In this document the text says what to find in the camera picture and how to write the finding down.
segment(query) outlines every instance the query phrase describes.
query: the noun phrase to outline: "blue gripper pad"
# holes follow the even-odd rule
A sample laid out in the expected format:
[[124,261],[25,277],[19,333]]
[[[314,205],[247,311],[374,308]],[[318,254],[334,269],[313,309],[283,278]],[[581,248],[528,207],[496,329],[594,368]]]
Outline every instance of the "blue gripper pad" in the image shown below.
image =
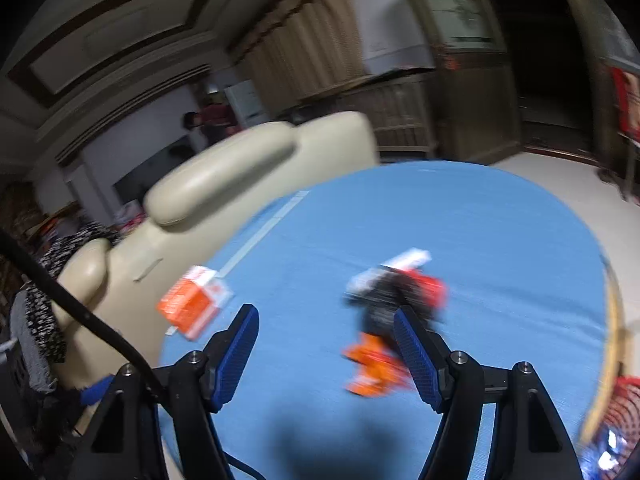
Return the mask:
[[253,305],[245,305],[238,313],[238,316],[243,314],[243,309],[246,309],[247,312],[240,326],[235,329],[234,323],[232,323],[227,329],[235,329],[236,332],[232,335],[233,339],[226,347],[220,364],[215,370],[211,404],[216,412],[234,396],[244,371],[244,366],[258,337],[258,329],[260,328],[258,310]]
[[394,316],[394,336],[404,363],[414,378],[420,398],[437,412],[442,404],[438,373],[411,323],[400,309],[396,310]]

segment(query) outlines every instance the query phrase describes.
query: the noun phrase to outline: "round table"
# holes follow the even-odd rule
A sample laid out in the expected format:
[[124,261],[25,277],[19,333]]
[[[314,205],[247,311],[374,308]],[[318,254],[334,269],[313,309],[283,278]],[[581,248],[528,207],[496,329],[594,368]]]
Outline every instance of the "round table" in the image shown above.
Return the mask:
[[[206,262],[226,275],[230,303],[198,340],[167,336],[161,365],[203,348],[253,303],[258,339],[214,416],[225,451],[269,480],[415,479],[440,416],[414,389],[350,394],[357,365],[341,356],[362,326],[346,283],[412,247],[431,253],[422,272],[448,287],[435,327],[449,347],[495,367],[531,362],[577,442],[605,355],[600,248],[546,190],[475,164],[381,166],[272,203]],[[486,405],[471,479],[484,476],[493,417]],[[165,413],[161,429],[176,457]]]

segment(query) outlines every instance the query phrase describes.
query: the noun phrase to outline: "orange box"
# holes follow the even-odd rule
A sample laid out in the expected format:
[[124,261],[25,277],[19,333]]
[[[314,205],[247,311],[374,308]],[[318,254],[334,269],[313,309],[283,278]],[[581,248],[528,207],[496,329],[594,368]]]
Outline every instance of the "orange box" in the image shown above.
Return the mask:
[[158,310],[187,339],[196,339],[224,307],[231,291],[215,270],[193,266],[158,303]]

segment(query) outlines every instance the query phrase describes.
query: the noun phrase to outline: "air vent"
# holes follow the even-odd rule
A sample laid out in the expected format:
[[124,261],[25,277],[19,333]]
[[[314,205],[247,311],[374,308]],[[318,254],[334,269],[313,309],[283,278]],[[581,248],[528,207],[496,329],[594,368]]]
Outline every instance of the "air vent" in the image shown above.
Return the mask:
[[82,134],[77,136],[63,150],[56,155],[56,162],[61,166],[68,166],[78,156],[78,152],[82,150],[91,140],[95,139],[104,130],[110,128],[124,117],[142,108],[147,103],[159,98],[171,90],[183,86],[191,81],[201,78],[209,73],[209,65],[202,64],[186,72],[182,72],[163,83],[149,88],[148,90],[138,94],[133,99],[127,101],[123,105],[117,107],[113,112],[105,115],[99,121],[95,122],[87,128]]

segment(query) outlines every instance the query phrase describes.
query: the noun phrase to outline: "door threshold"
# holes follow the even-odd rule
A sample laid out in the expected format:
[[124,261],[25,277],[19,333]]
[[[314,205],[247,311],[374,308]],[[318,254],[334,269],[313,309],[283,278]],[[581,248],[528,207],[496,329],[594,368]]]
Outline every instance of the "door threshold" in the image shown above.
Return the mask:
[[593,155],[580,155],[579,153],[563,152],[561,150],[553,150],[552,148],[541,148],[540,146],[523,146],[523,152],[537,153],[538,155],[554,156],[557,158],[565,158],[574,162],[589,164],[590,166],[600,167],[600,163],[593,158]]

